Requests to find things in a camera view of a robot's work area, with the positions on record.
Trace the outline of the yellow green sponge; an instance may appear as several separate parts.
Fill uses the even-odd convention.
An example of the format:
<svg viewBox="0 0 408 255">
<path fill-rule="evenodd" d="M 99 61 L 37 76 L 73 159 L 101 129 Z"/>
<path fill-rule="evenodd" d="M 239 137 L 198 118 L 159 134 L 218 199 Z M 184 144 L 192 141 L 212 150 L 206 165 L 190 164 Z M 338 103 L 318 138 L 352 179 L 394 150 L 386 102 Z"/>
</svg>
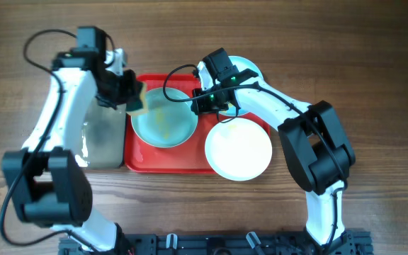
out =
<svg viewBox="0 0 408 255">
<path fill-rule="evenodd" d="M 130 116 L 143 115 L 149 111 L 146 84 L 138 81 L 136 86 L 135 94 L 129 97 L 125 107 L 125 112 Z"/>
</svg>

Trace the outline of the light blue plate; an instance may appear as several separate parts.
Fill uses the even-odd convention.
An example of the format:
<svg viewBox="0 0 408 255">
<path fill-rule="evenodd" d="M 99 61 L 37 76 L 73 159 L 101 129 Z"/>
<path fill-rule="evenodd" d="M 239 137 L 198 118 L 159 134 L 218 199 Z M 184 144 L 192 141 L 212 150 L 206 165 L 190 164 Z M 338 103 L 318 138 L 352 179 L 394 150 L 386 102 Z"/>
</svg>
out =
<svg viewBox="0 0 408 255">
<path fill-rule="evenodd" d="M 148 111 L 131 117 L 135 134 L 145 143 L 158 148 L 178 146 L 188 140 L 198 126 L 198 116 L 191 111 L 191 102 L 168 100 L 162 88 L 146 94 Z"/>
<path fill-rule="evenodd" d="M 237 69 L 241 72 L 245 69 L 250 69 L 252 71 L 255 71 L 259 77 L 263 78 L 263 74 L 261 70 L 249 59 L 240 57 L 240 56 L 235 56 L 235 55 L 230 55 L 229 59 L 231 60 L 232 64 L 234 64 Z M 236 113 L 236 107 L 233 106 L 232 104 L 229 104 L 229 108 L 227 110 L 221 110 L 219 114 L 222 114 L 223 116 L 227 117 L 235 117 L 235 116 L 242 116 L 246 115 L 249 113 L 247 110 L 244 110 L 243 108 L 239 109 L 239 112 Z"/>
</svg>

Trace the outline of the white plate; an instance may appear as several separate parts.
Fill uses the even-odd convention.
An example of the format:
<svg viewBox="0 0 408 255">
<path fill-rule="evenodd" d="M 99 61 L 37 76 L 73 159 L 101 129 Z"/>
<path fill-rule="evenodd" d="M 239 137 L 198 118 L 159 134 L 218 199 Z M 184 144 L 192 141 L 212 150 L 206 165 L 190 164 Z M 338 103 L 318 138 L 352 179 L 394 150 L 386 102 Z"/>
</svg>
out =
<svg viewBox="0 0 408 255">
<path fill-rule="evenodd" d="M 218 175 L 231 181 L 249 181 L 260 176 L 270 164 L 272 154 L 267 132 L 245 118 L 218 123 L 205 141 L 209 165 Z"/>
</svg>

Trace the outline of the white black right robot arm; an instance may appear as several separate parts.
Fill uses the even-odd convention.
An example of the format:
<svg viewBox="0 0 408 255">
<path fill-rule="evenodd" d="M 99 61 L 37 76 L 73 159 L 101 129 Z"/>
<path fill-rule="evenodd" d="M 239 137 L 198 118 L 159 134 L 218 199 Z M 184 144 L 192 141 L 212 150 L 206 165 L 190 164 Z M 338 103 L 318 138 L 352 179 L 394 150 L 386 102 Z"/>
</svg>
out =
<svg viewBox="0 0 408 255">
<path fill-rule="evenodd" d="M 200 81 L 193 112 L 215 113 L 232 104 L 277 129 L 288 171 L 306 193 L 307 235 L 322 254 L 342 246 L 341 199 L 356 157 L 334 108 L 286 96 L 230 59 L 203 60 L 193 74 Z"/>
</svg>

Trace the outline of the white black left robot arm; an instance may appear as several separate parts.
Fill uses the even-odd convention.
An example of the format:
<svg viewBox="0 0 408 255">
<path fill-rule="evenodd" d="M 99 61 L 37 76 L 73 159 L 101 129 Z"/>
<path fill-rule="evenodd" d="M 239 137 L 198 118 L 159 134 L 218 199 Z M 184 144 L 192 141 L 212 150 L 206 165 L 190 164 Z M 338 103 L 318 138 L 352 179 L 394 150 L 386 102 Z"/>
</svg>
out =
<svg viewBox="0 0 408 255">
<path fill-rule="evenodd" d="M 126 69 L 127 55 L 96 48 L 61 52 L 47 73 L 51 76 L 45 105 L 29 138 L 18 151 L 6 152 L 1 170 L 8 186 L 0 212 L 0 233 L 5 230 L 7 207 L 17 218 L 66 234 L 92 254 L 129 254 L 132 245 L 121 227 L 93 207 L 93 193 L 76 161 L 79 135 L 93 101 L 116 109 L 130 105 L 140 112 L 145 92 L 135 73 Z"/>
</svg>

